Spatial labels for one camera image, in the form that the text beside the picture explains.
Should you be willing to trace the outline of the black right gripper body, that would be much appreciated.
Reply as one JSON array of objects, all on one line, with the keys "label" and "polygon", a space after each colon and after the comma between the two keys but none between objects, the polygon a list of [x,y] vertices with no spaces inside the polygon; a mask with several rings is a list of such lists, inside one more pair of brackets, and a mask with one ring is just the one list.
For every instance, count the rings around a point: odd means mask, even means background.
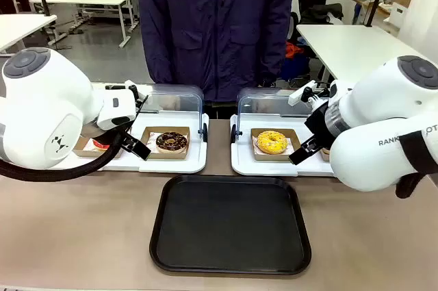
[{"label": "black right gripper body", "polygon": [[325,122],[328,107],[327,102],[322,104],[305,121],[307,129],[312,133],[312,137],[301,145],[307,153],[316,153],[321,149],[330,150],[335,141],[335,137],[329,131]]}]

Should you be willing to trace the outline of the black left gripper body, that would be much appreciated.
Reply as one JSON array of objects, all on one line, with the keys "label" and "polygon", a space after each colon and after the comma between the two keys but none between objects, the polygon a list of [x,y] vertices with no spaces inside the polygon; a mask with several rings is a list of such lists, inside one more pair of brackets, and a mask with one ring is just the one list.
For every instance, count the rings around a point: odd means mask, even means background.
[{"label": "black left gripper body", "polygon": [[134,149],[134,138],[131,136],[131,129],[116,130],[116,144],[124,150]]}]

